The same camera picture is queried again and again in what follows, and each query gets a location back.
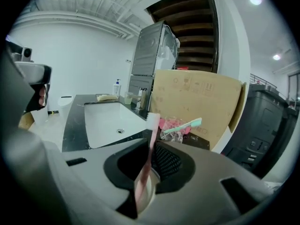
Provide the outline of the person's left hand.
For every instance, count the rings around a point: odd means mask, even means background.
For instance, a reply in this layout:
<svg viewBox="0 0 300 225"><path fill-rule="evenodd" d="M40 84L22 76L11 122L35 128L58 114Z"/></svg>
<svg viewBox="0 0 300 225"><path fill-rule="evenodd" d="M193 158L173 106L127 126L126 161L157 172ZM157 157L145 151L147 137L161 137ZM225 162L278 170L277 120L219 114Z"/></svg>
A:
<svg viewBox="0 0 300 225"><path fill-rule="evenodd" d="M43 107L45 105L45 95L46 95L46 87L42 86L42 88L39 91L39 106Z"/></svg>

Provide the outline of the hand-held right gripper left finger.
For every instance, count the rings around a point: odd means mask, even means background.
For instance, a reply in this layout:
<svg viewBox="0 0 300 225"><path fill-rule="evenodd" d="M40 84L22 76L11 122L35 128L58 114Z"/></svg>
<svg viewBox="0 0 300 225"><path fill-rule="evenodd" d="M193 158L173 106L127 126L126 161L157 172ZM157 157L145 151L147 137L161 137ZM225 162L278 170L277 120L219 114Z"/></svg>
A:
<svg viewBox="0 0 300 225"><path fill-rule="evenodd" d="M145 139L67 153L45 142L47 208L73 225L149 225L148 211L139 213L134 198L147 152Z"/></svg>

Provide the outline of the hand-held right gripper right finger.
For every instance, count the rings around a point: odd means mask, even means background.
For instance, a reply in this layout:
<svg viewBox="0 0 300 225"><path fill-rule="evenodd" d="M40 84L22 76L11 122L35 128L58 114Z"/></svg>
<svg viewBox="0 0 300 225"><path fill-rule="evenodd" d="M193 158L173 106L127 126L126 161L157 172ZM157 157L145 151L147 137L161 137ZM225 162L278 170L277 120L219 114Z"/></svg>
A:
<svg viewBox="0 0 300 225"><path fill-rule="evenodd" d="M253 222L275 196L264 181L231 159L208 150L175 142L160 142L182 159L183 187L157 191L138 216L143 225L246 225Z"/></svg>

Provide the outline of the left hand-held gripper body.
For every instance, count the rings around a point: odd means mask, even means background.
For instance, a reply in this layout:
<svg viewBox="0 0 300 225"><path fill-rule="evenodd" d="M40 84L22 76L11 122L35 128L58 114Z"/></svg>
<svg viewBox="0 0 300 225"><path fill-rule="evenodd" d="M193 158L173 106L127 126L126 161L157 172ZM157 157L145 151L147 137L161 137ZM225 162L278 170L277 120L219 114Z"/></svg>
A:
<svg viewBox="0 0 300 225"><path fill-rule="evenodd" d="M39 111L46 107L48 93L51 84L52 68L44 64L34 62L16 61L15 65L20 70L24 80L34 90L34 94L30 99L25 111ZM39 106L39 91L42 86L46 87L45 105Z"/></svg>

